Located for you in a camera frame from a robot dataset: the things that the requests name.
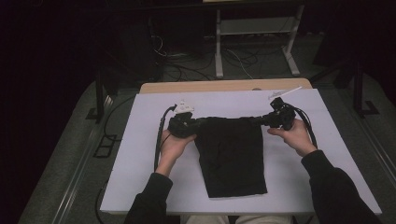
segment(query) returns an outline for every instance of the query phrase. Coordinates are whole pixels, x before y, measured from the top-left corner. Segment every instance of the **table leg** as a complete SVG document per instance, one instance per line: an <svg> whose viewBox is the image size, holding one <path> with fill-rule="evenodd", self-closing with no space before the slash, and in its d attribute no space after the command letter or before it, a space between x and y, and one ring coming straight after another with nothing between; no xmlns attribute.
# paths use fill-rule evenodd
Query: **table leg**
<svg viewBox="0 0 396 224"><path fill-rule="evenodd" d="M293 59L293 56L291 55L291 48L293 47L294 39L297 35L297 30L300 25L300 20L303 15L303 11L304 11L304 6L299 6L293 21L293 25L291 26L288 45L283 48L283 54L285 55L286 61L289 64L291 74L295 77L298 77L300 75L300 71L298 70L298 67Z"/></svg>
<svg viewBox="0 0 396 224"><path fill-rule="evenodd" d="M220 26L221 26L221 18L220 18L220 10L217 13L216 20L216 54L215 54L215 62L216 62L216 77L223 78L222 72L222 61L221 61L221 48L220 48Z"/></svg>

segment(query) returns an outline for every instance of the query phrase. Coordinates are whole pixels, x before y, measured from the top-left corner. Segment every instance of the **gray carpet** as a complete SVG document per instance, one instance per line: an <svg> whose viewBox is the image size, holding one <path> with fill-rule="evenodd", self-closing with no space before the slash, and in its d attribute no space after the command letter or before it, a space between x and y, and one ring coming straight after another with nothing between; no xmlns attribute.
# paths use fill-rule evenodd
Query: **gray carpet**
<svg viewBox="0 0 396 224"><path fill-rule="evenodd" d="M224 40L223 57L226 58L223 60L224 79L249 79L248 74L253 78L292 77L286 60L279 50L287 41L285 36L264 36L264 40L249 38ZM292 53L302 72L302 77L312 77L324 69L324 67L312 64L321 38L320 35L299 36L295 42ZM249 57L251 52L246 52L246 50L255 52L254 50L258 48L263 48L260 54L256 57ZM230 53L227 54L229 51L225 51L226 49L232 50L242 59L246 71L242 69L238 60ZM208 45L205 50L210 53L199 59L191 56L173 58L171 63L165 66L163 81L213 79L215 74L213 48ZM175 64L185 66L190 70L176 68ZM375 153L373 141L364 131L367 128L372 130L389 157L396 162L394 150L396 148L394 140L396 109L387 100L378 84L372 78L365 76L363 98L372 101L380 115L367 116L365 120L360 119L351 108L352 87L337 90L332 85L336 74L335 72L324 77L314 83L314 87L319 89L352 157L377 199L383 211L380 216L381 220L385 224L396 223L395 187L389 181L387 172ZM94 85L92 84L84 92L58 146L54 149L53 156L31 201L26 206L20 223L52 223L54 219L54 223L99 223L95 214L95 201L98 199L99 204L101 202L104 192L102 191L99 196L98 194L101 188L106 187L105 183L117 156L119 142L114 146L109 158L94 158L92 153L103 136L106 118L110 115L106 132L116 134L118 139L122 138L133 104L133 99L130 97L133 97L137 91L126 87L120 89L119 94L108 99L106 116L99 124L85 119L89 110L95 107ZM124 219L124 216L112 216L101 212L98 215L104 223L122 223ZM314 219L311 223L318 223L318 221Z"/></svg>

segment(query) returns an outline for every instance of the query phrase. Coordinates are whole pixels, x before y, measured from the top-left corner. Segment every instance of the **white cable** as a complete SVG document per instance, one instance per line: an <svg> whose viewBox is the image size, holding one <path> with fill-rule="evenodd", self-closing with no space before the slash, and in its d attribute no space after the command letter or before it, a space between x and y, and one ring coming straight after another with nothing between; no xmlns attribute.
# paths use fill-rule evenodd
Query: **white cable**
<svg viewBox="0 0 396 224"><path fill-rule="evenodd" d="M244 65L242 64L242 61L239 59L239 57L234 53L234 52L232 52L231 50L229 50L229 49L227 49L228 51L230 51L233 55L235 55L235 57L238 59L238 61L241 63L241 67L242 67L242 69L244 69L244 71L245 71L245 73L251 78L251 79L254 79L248 72L247 72L247 70L245 70L245 67L244 67Z"/></svg>
<svg viewBox="0 0 396 224"><path fill-rule="evenodd" d="M159 38L159 39L161 40L161 45L160 45L160 47L159 47L158 49L155 49L154 51L155 51L156 53L158 53L159 55L161 55L161 56L163 56L163 57L166 57L166 56L167 56L166 51L163 51L163 53L160 53L160 50L163 48L163 39L162 39L160 36L158 36L158 35L154 35L153 37Z"/></svg>

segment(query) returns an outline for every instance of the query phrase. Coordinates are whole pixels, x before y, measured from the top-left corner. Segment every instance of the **black sleeve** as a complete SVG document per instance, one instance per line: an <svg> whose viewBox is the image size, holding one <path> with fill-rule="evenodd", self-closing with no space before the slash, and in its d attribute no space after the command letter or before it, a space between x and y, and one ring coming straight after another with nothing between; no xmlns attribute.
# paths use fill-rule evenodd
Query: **black sleeve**
<svg viewBox="0 0 396 224"><path fill-rule="evenodd" d="M334 168L323 151L314 151L302 159L311 177L312 201L321 224L381 223L361 199L350 177Z"/></svg>
<svg viewBox="0 0 396 224"><path fill-rule="evenodd" d="M136 195L124 223L157 224L166 218L166 198L172 188L172 181L157 173L151 174L143 192Z"/></svg>

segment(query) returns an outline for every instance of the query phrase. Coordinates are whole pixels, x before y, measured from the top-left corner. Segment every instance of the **right hand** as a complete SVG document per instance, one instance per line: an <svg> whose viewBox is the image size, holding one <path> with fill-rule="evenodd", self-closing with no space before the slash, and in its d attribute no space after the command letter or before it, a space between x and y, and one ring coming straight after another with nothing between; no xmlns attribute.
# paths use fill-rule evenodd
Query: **right hand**
<svg viewBox="0 0 396 224"><path fill-rule="evenodd" d="M317 150L309 138L308 132L302 120L295 119L290 130L270 128L267 131L271 135L283 138L284 142L294 148L298 155L304 157Z"/></svg>

